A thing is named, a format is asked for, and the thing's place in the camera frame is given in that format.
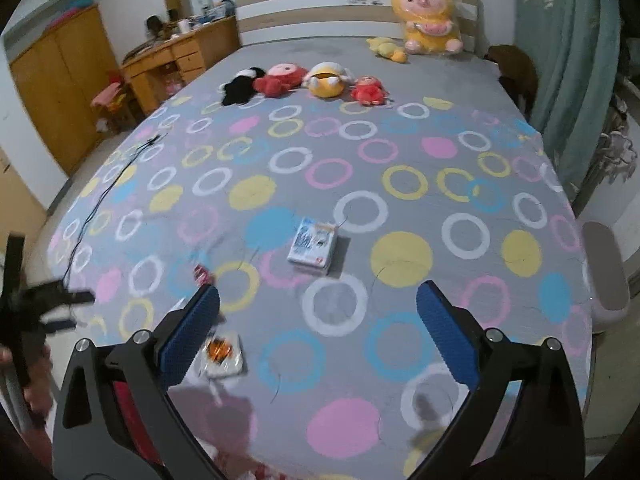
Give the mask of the person left hand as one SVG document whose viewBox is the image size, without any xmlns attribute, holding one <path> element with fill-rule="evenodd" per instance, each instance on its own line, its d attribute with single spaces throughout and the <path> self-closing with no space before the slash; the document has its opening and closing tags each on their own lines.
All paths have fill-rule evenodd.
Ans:
<svg viewBox="0 0 640 480">
<path fill-rule="evenodd" d="M 1 407 L 20 434 L 33 434 L 47 421 L 53 405 L 51 350 L 45 342 L 27 365 L 26 385 L 17 380 L 11 350 L 1 346 Z"/>
</svg>

